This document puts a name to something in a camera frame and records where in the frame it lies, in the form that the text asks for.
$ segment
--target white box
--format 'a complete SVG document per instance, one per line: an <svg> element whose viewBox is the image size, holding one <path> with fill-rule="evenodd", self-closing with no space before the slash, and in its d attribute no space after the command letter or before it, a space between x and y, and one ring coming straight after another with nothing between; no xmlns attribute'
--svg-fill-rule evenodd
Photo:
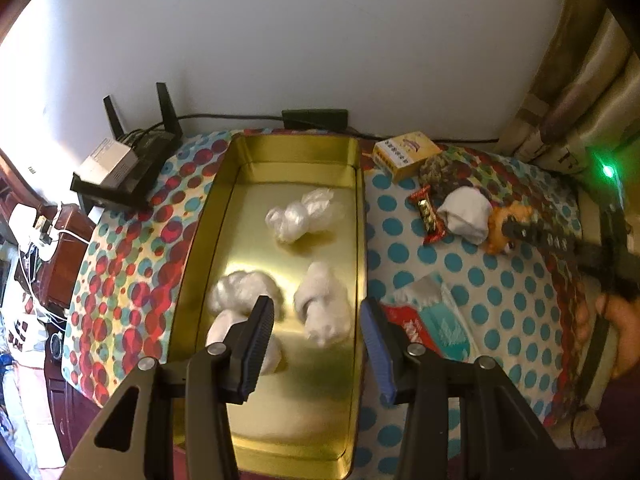
<svg viewBox="0 0 640 480"><path fill-rule="evenodd" d="M133 150L113 139L104 139L78 168L78 176L85 182L114 189L138 163Z"/></svg>

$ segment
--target green light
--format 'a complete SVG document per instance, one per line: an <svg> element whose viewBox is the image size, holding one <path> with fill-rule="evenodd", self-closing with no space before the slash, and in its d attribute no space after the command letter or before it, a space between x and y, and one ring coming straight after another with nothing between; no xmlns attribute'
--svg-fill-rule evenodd
<svg viewBox="0 0 640 480"><path fill-rule="evenodd" d="M613 176L616 174L616 170L614 170L611 166L604 165L602 167L602 173L604 173L608 178L613 178Z"/></svg>

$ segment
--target red and teal package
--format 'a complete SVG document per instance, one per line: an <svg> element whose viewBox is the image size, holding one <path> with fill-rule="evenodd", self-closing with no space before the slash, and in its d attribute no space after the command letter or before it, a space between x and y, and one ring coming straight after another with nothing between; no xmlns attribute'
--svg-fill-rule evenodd
<svg viewBox="0 0 640 480"><path fill-rule="evenodd" d="M439 273L405 285L380 303L387 319L401 326L411 342L455 361L473 362L478 357L468 325Z"/></svg>

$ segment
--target white wall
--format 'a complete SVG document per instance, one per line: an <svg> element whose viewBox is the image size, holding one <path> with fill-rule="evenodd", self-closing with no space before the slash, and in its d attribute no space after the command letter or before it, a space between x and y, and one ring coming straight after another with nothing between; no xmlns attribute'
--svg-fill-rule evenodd
<svg viewBox="0 0 640 480"><path fill-rule="evenodd" d="M168 83L178 113L344 107L363 131L495 137L529 86L560 6L33 0L0 46L0 146L47 196L70 200L73 168L109 135L102 98L114 96L127 128L148 126L159 120L156 81Z"/></svg>

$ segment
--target dark green object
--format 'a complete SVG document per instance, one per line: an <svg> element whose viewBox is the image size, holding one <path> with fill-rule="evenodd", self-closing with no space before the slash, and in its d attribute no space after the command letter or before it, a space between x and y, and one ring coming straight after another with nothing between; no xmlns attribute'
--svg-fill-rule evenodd
<svg viewBox="0 0 640 480"><path fill-rule="evenodd" d="M340 108L283 110L282 121L287 130L329 130L343 132L349 126L349 111Z"/></svg>

